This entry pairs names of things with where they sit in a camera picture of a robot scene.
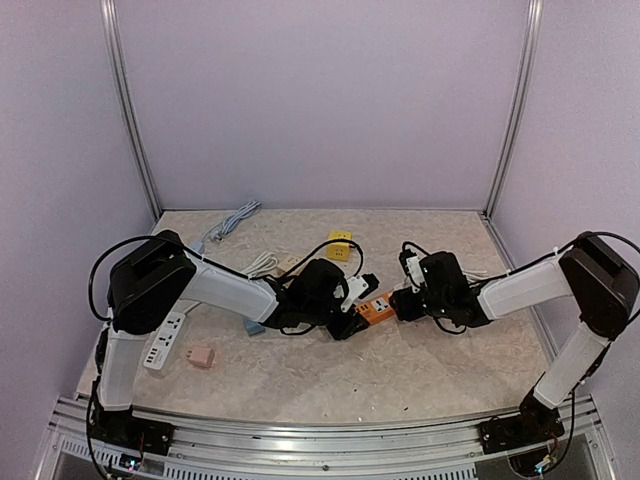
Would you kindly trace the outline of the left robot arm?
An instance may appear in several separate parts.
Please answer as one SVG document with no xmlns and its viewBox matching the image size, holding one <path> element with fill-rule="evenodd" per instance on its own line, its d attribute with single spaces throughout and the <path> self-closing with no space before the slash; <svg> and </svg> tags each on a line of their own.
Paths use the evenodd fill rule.
<svg viewBox="0 0 640 480">
<path fill-rule="evenodd" d="M 131 414 L 133 387 L 143 344 L 180 300 L 238 314 L 286 335 L 324 327 L 335 340 L 365 329 L 358 301 L 379 286 L 377 277 L 346 276 L 335 263 L 308 254 L 284 275 L 249 276 L 204 257 L 172 230 L 135 237 L 138 248 L 109 274 L 101 316 L 106 333 L 92 397 L 102 430 L 121 445 L 133 443 L 140 424 Z"/>
</svg>

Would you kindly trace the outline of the blue usb charger plug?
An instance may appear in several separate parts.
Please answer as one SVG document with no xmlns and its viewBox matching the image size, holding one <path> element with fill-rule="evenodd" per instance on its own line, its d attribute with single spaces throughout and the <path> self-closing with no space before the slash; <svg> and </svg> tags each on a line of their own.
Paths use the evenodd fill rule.
<svg viewBox="0 0 640 480">
<path fill-rule="evenodd" d="M 250 320 L 248 318 L 243 319 L 244 329 L 249 337 L 263 334 L 266 329 L 260 323 Z"/>
</svg>

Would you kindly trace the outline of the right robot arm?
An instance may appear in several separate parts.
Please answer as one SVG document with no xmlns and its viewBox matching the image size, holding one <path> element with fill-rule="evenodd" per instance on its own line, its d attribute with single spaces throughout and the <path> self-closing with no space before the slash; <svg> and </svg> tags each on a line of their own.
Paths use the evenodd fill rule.
<svg viewBox="0 0 640 480">
<path fill-rule="evenodd" d="M 399 260 L 408 284 L 390 295 L 390 305 L 401 321 L 450 321 L 450 332 L 459 334 L 521 311 L 543 315 L 555 303 L 576 317 L 566 341 L 557 346 L 552 362 L 517 412 L 480 424 L 485 451 L 563 435 L 561 404 L 597 371 L 613 343 L 638 318 L 639 273 L 614 249 L 613 241 L 639 248 L 617 233 L 584 231 L 521 267 L 475 281 L 463 273 L 452 252 L 401 251 Z"/>
</svg>

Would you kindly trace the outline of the orange power strip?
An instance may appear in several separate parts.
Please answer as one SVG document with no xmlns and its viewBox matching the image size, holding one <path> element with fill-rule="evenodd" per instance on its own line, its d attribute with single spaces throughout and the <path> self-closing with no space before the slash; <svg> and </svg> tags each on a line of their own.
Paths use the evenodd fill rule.
<svg viewBox="0 0 640 480">
<path fill-rule="evenodd" d="M 378 325 L 386 320 L 396 316 L 394 309 L 390 304 L 390 296 L 392 291 L 386 292 L 372 300 L 364 302 L 355 308 L 355 311 L 361 315 L 369 327 Z"/>
</svg>

